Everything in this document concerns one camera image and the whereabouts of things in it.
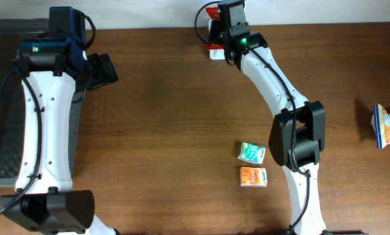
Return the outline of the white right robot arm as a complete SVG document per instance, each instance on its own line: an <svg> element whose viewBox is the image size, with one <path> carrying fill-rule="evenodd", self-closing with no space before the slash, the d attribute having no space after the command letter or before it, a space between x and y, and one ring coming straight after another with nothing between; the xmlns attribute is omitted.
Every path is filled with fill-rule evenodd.
<svg viewBox="0 0 390 235"><path fill-rule="evenodd" d="M267 41L252 33L244 1L218 1L212 41L223 46L256 86L273 117L268 146L282 167L291 201L288 234L324 234L317 175L325 147L325 109L297 91L275 62Z"/></svg>

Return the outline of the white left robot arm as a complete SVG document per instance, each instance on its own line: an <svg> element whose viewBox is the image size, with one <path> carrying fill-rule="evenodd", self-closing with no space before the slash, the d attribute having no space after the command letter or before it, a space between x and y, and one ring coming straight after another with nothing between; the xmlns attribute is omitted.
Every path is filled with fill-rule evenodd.
<svg viewBox="0 0 390 235"><path fill-rule="evenodd" d="M0 215L42 234L116 234L95 214L90 190L75 191L69 160L74 94L118 81L107 54L87 55L91 18L51 7L48 30L27 39L14 66L22 77L25 131L16 193L0 198Z"/></svg>

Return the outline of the red snack bag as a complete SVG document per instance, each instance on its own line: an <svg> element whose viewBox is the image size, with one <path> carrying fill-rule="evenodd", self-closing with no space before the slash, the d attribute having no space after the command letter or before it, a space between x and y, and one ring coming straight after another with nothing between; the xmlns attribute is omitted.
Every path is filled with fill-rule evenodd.
<svg viewBox="0 0 390 235"><path fill-rule="evenodd" d="M208 51L222 50L221 45L221 22L219 20L219 8L218 7L206 7L206 12L210 17L208 22L208 41L211 44L206 44Z"/></svg>

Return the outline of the orange tissue pack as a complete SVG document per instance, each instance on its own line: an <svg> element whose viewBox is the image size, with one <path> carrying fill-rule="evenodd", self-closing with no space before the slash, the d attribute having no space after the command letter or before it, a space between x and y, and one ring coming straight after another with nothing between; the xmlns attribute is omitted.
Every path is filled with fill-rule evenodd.
<svg viewBox="0 0 390 235"><path fill-rule="evenodd" d="M240 169L240 185L242 187L266 187L268 185L265 168L242 167Z"/></svg>

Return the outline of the yellow snack bag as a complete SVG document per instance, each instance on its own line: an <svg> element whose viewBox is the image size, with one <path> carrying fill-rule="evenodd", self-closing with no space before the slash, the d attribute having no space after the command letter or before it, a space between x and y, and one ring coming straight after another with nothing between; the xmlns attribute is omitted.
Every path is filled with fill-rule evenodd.
<svg viewBox="0 0 390 235"><path fill-rule="evenodd" d="M375 132L377 148L383 149L390 144L390 114L387 113L382 105L374 105L371 124Z"/></svg>

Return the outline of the teal tissue pack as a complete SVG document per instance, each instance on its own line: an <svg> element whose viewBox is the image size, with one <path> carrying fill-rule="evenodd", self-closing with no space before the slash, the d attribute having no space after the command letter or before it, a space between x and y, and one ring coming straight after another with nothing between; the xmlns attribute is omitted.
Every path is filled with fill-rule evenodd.
<svg viewBox="0 0 390 235"><path fill-rule="evenodd" d="M252 164L262 164L265 158L266 148L263 146L256 146L247 142L241 143L240 153L238 159Z"/></svg>

